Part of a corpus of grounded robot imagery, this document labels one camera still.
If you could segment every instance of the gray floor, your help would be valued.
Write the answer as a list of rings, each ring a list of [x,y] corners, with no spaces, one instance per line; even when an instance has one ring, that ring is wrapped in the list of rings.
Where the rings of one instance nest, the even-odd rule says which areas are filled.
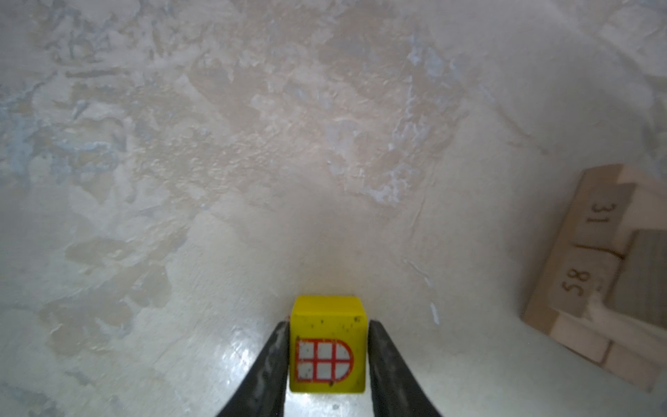
[[[581,169],[667,179],[666,17],[3,1],[3,415],[213,416],[298,294],[359,296],[447,416],[661,415],[519,315]]]

